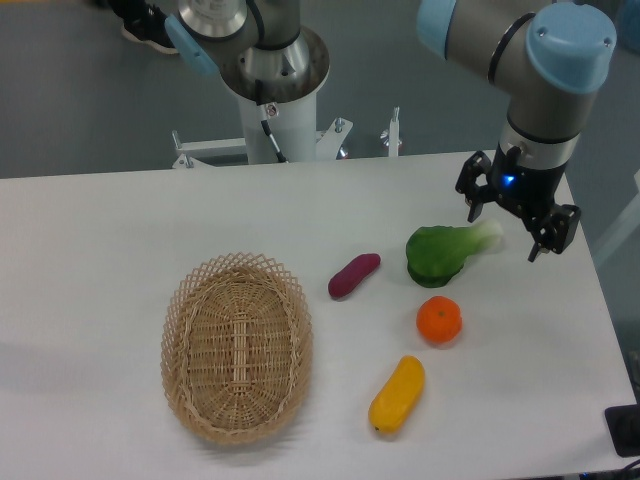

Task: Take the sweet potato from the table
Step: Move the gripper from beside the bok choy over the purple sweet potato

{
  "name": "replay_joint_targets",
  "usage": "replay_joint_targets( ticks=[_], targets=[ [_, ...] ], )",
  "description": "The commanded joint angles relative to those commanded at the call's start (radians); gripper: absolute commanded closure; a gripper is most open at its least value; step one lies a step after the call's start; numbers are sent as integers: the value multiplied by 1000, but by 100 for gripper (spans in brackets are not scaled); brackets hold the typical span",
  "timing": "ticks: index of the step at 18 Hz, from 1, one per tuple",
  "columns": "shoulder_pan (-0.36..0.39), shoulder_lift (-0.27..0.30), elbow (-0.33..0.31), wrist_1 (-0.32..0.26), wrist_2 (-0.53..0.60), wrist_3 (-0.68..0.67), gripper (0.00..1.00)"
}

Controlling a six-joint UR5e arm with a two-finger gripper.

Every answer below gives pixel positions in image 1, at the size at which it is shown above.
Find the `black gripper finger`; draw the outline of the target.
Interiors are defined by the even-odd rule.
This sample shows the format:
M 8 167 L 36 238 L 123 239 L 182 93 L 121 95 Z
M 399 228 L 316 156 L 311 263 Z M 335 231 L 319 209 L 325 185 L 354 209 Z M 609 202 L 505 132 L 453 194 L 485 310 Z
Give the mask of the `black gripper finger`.
M 528 256 L 534 262 L 542 253 L 562 254 L 573 242 L 581 219 L 581 209 L 576 205 L 553 205 L 548 213 L 532 219 L 527 224 L 534 244 Z
M 483 151 L 474 152 L 462 166 L 455 190 L 465 197 L 465 203 L 469 207 L 468 222 L 474 222 L 481 215 L 483 206 L 493 201 L 491 185 L 477 183 L 481 177 L 489 178 L 491 167 L 491 160 Z

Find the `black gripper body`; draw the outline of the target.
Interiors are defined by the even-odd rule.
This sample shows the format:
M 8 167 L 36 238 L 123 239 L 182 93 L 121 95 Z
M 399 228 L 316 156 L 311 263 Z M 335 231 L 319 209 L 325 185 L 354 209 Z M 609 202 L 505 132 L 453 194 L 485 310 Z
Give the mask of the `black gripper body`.
M 567 161 L 550 168 L 525 163 L 529 158 L 519 146 L 498 146 L 482 187 L 484 203 L 496 203 L 525 225 L 546 225 L 567 213 L 556 202 L 556 190 Z

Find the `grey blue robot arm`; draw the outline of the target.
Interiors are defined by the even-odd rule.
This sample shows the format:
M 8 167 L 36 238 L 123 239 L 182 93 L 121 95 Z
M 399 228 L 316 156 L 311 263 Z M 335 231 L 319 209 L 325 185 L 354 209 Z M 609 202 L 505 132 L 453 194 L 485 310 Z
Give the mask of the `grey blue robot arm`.
M 219 75 L 236 97 L 251 163 L 336 155 L 316 133 L 329 55 L 298 2 L 182 1 L 165 29 L 186 64 Z M 416 29 L 432 52 L 510 97 L 495 155 L 474 154 L 456 183 L 470 218 L 494 202 L 523 222 L 533 255 L 563 252 L 580 210 L 554 195 L 607 78 L 613 23 L 571 2 L 424 1 Z

